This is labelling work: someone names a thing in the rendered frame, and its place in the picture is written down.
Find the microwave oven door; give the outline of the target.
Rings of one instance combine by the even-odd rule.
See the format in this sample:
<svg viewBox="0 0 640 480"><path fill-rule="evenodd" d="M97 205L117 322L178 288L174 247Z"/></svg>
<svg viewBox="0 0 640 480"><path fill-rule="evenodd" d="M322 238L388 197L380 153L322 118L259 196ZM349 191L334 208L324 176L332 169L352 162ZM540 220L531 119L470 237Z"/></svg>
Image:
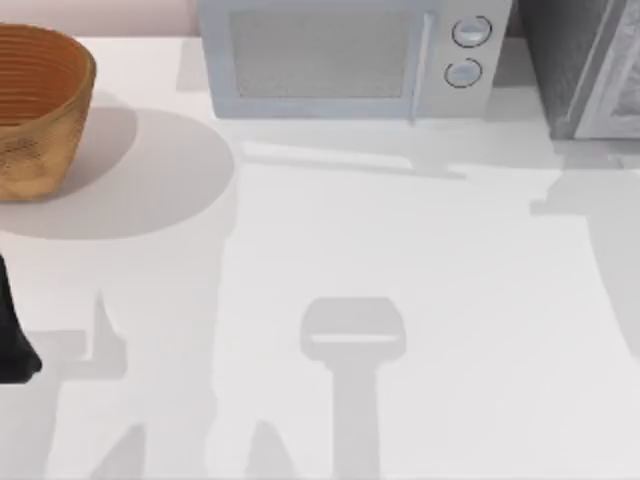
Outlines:
<svg viewBox="0 0 640 480"><path fill-rule="evenodd" d="M219 118L411 118L430 0L197 0Z"/></svg>

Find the pale microwave oven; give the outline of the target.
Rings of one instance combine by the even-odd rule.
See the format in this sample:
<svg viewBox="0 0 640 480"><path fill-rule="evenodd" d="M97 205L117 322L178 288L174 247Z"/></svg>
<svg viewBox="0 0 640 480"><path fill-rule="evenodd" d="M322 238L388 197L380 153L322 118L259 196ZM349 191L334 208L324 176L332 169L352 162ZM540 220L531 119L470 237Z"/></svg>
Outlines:
<svg viewBox="0 0 640 480"><path fill-rule="evenodd" d="M417 120L424 118L474 118L486 110L497 69L513 0L430 0L431 33L421 105ZM463 18L485 16L493 26L489 40L476 48L461 48L452 39L452 28ZM454 89L444 80L450 63L476 59L482 78L466 89Z"/></svg>

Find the round microwave knob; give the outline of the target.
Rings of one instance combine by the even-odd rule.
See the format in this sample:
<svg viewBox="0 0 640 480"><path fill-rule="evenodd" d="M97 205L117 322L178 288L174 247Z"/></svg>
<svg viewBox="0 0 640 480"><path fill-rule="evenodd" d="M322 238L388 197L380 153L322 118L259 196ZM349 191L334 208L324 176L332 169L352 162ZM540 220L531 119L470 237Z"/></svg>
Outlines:
<svg viewBox="0 0 640 480"><path fill-rule="evenodd" d="M444 71L444 80L454 89L466 89L475 85L483 76L482 65L473 58L450 63Z"/></svg>
<svg viewBox="0 0 640 480"><path fill-rule="evenodd" d="M452 28L452 39L461 48L476 48L491 37L493 26L485 16L458 20Z"/></svg>

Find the brown woven basket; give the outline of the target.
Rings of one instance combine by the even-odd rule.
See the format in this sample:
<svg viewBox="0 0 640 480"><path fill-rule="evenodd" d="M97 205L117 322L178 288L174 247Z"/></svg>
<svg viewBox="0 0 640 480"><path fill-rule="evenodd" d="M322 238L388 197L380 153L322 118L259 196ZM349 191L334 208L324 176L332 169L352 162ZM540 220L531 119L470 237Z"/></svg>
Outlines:
<svg viewBox="0 0 640 480"><path fill-rule="evenodd" d="M0 201L57 191L76 157L97 65L64 33L0 23Z"/></svg>

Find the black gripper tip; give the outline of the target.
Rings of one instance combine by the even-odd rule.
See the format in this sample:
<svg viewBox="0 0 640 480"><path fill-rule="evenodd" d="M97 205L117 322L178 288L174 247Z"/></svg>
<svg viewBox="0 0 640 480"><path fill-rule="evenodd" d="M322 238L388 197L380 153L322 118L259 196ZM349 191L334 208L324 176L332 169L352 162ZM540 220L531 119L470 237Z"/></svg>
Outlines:
<svg viewBox="0 0 640 480"><path fill-rule="evenodd" d="M26 384L42 370L42 361L25 335L0 254L0 384Z"/></svg>

